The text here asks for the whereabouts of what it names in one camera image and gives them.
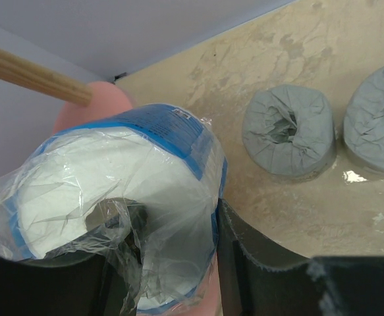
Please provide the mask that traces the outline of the grey roll with barcode label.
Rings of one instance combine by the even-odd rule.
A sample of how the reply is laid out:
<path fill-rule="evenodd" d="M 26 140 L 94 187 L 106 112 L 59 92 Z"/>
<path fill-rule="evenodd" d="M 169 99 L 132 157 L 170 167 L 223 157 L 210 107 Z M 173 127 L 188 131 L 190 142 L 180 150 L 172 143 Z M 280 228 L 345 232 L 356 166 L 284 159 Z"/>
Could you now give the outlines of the grey roll with barcode label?
<path fill-rule="evenodd" d="M 384 174 L 384 66 L 353 93 L 343 132 L 350 157 L 361 167 Z"/>

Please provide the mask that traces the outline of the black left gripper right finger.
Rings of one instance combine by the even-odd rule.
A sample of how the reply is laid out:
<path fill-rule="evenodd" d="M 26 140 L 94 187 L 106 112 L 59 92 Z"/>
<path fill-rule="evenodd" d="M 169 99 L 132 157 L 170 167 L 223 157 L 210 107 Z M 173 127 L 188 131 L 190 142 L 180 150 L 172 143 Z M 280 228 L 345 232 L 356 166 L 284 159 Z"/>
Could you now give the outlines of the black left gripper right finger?
<path fill-rule="evenodd" d="M 290 251 L 217 206 L 224 315 L 384 315 L 384 256 Z"/>

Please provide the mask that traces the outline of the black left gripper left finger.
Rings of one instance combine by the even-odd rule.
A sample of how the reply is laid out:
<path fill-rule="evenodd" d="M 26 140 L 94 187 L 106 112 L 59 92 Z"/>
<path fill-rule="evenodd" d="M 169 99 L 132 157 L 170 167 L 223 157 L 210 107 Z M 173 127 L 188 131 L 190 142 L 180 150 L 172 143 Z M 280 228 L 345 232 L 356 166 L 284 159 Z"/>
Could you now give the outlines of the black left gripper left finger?
<path fill-rule="evenodd" d="M 43 259 L 0 257 L 0 315 L 135 315 L 147 221 L 137 201 L 103 200 Z"/>

